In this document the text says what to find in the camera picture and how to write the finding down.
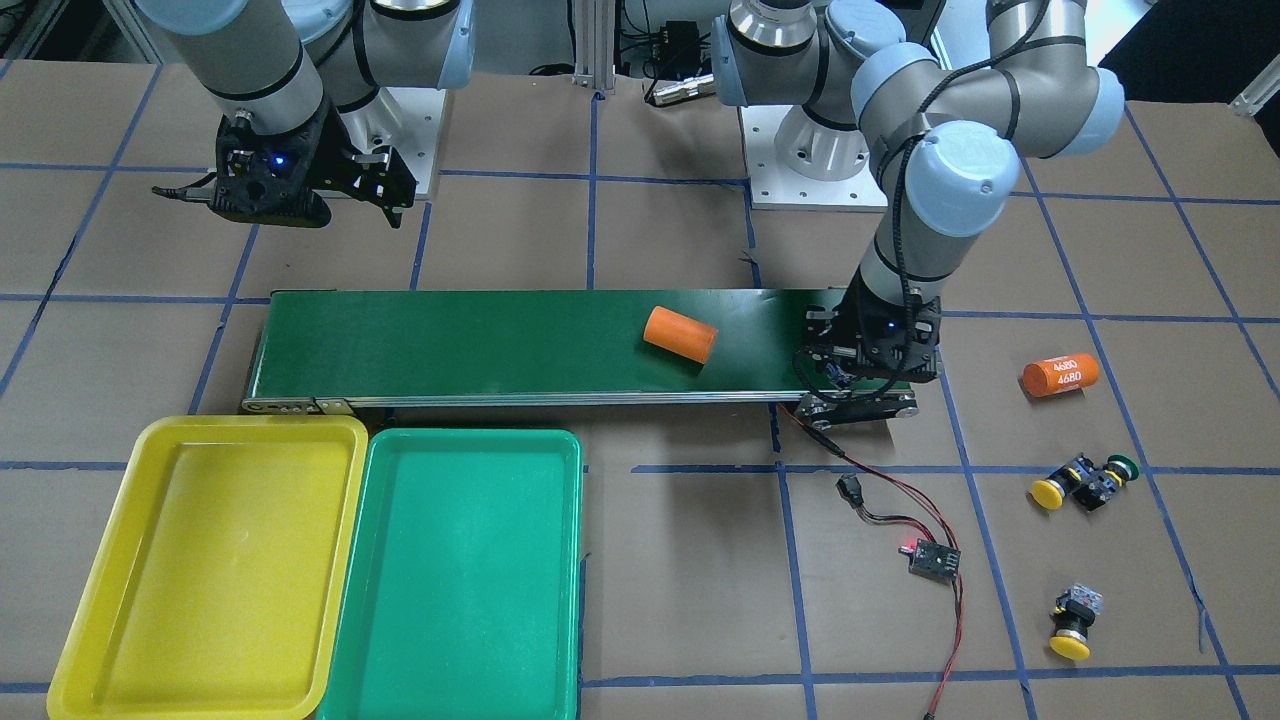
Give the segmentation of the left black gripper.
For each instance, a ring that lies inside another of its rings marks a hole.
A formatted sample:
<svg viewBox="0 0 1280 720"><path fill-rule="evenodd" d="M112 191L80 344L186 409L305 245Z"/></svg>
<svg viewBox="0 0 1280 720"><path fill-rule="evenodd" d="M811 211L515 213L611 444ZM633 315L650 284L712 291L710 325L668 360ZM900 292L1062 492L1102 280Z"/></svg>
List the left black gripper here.
<svg viewBox="0 0 1280 720"><path fill-rule="evenodd" d="M831 310L806 306L800 383L813 396L886 396L932 382L940 374L941 319L940 299L925 302L911 291L904 307L851 286ZM820 372L826 361L858 380L846 391L833 388Z"/></svg>

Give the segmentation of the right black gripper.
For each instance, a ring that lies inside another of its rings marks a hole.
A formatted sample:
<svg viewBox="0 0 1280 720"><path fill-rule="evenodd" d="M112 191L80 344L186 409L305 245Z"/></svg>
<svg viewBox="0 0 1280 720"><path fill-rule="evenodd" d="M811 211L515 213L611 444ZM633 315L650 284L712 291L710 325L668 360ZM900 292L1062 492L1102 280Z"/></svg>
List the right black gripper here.
<svg viewBox="0 0 1280 720"><path fill-rule="evenodd" d="M207 205L232 222L323 228L332 211L320 190L380 209L399 229L416 200L417 179L399 151L355 146L329 97L300 127L260 135L250 120L223 119L215 140L215 178Z"/></svg>

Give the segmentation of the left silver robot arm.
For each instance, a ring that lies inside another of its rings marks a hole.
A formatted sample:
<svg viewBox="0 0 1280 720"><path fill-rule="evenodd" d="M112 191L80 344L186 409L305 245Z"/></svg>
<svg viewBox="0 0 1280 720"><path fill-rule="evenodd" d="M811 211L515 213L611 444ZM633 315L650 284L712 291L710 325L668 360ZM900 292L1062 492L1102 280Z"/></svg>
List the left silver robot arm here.
<svg viewBox="0 0 1280 720"><path fill-rule="evenodd" d="M1001 215L1025 158L1106 145L1120 79L1088 63L1083 1L989 1L989 55L945 68L878 1L733 1L710 61L728 106L786 109L769 163L814 183L865 172L887 208L842 297L792 365L805 393L855 404L854 383L938 374L941 293Z"/></svg>

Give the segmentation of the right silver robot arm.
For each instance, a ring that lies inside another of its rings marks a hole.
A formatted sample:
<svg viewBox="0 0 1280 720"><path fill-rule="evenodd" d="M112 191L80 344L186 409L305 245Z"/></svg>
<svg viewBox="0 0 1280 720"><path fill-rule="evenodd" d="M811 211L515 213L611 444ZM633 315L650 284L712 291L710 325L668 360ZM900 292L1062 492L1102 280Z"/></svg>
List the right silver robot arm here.
<svg viewBox="0 0 1280 720"><path fill-rule="evenodd" d="M154 193L229 220L323 228L328 193L399 227L419 179L393 88L465 87L471 1L142 1L218 105L212 169Z"/></svg>

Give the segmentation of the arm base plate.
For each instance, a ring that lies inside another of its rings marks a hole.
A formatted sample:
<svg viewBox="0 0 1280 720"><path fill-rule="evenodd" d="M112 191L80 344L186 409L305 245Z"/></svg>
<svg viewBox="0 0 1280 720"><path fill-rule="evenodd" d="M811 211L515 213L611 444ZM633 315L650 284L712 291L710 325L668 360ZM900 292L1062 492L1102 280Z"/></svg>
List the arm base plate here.
<svg viewBox="0 0 1280 720"><path fill-rule="evenodd" d="M442 88L383 87L366 102L340 111L352 143L396 149L417 181L415 197L429 200L452 92Z"/></svg>
<svg viewBox="0 0 1280 720"><path fill-rule="evenodd" d="M860 131L832 129L799 105L741 108L739 119L754 208L859 213L887 208Z"/></svg>

